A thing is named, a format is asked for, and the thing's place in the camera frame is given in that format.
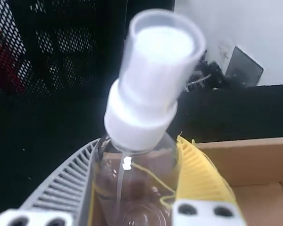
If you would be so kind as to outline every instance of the clear plastic bottle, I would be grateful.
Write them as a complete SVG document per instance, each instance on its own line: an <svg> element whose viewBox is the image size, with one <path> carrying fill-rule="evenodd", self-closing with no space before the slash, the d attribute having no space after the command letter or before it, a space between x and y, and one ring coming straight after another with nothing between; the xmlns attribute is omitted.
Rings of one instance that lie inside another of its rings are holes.
<svg viewBox="0 0 283 226"><path fill-rule="evenodd" d="M108 226L169 226L180 164L166 129L177 98L205 50L200 30L167 10L131 21L93 154L93 184Z"/></svg>
<svg viewBox="0 0 283 226"><path fill-rule="evenodd" d="M174 201L179 162L167 133L153 150L138 153L103 137L94 158L95 191L108 226L170 225L170 209L161 199L166 197L166 204Z"/></svg>

